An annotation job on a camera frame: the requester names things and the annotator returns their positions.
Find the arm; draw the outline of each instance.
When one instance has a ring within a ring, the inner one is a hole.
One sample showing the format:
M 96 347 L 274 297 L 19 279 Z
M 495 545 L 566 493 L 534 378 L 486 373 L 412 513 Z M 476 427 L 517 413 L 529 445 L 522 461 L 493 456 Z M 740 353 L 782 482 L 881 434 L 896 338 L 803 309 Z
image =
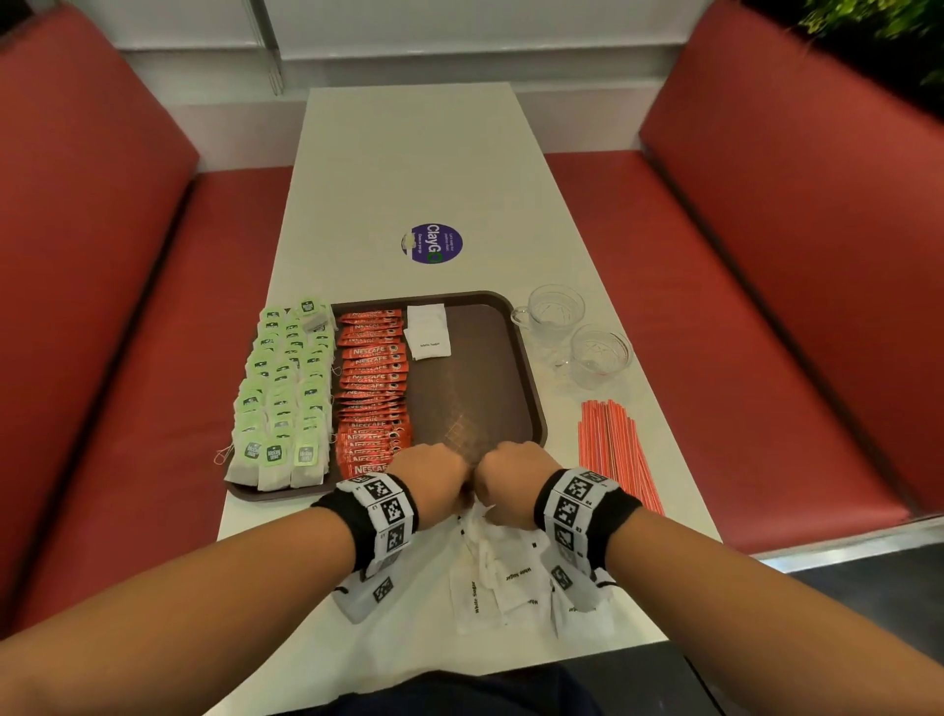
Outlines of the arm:
M 492 521 L 534 529 L 560 466 L 502 443 L 476 491 Z M 726 692 L 762 713 L 944 713 L 944 668 L 806 585 L 639 508 L 610 537 L 607 571 Z
M 467 466 L 444 446 L 417 446 L 390 471 L 424 529 L 457 506 Z M 140 574 L 0 643 L 0 713 L 202 714 L 288 639 L 354 558 L 344 521 L 314 508 Z

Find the red bench backrest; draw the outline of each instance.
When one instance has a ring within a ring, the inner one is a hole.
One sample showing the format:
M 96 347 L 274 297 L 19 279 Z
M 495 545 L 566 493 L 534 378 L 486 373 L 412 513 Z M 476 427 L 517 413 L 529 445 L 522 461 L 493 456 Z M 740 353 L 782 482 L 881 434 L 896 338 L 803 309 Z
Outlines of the red bench backrest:
M 944 509 L 941 124 L 717 0 L 641 136 L 921 504 Z
M 0 39 L 0 97 L 2 617 L 197 155 L 68 5 Z

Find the purple circular sticker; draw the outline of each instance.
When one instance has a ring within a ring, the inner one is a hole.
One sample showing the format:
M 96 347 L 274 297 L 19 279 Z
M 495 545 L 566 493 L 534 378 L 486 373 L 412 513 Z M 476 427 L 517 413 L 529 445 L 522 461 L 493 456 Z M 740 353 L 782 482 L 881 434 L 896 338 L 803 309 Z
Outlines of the purple circular sticker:
M 443 264 L 463 250 L 463 237 L 445 224 L 420 224 L 403 237 L 400 247 L 421 264 Z

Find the wristband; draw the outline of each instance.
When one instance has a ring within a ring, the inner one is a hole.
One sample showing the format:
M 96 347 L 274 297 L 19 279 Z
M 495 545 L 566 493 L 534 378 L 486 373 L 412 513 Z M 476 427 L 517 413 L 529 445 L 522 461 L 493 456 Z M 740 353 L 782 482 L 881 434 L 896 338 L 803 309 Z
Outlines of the wristband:
M 610 536 L 637 507 L 633 495 L 603 475 L 559 469 L 538 493 L 534 523 L 556 542 L 561 556 L 588 577 L 605 569 Z
M 354 571 L 364 579 L 396 561 L 419 527 L 410 489 L 382 472 L 343 480 L 312 507 L 329 509 L 344 520 L 354 538 Z

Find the plastic tray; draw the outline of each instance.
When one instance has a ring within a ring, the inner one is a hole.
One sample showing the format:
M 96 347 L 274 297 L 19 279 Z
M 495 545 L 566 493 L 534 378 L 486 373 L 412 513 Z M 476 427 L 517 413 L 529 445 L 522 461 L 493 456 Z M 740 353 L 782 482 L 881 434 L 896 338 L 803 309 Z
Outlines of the plastic tray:
M 548 426 L 521 332 L 511 320 L 512 304 L 505 297 L 477 291 L 339 303 L 331 309 L 341 315 L 406 309 L 425 303 L 446 305 L 452 355 L 410 361 L 406 402 L 413 424 L 413 444 L 445 443 L 472 465 L 504 440 L 532 440 L 544 445 Z M 341 364 L 340 350 L 335 356 L 336 366 Z M 338 380 L 335 376 L 332 393 L 337 390 Z M 340 477 L 332 448 L 330 470 L 323 485 L 271 492 L 233 483 L 227 483 L 227 487 L 243 500 L 279 500 L 328 492 Z

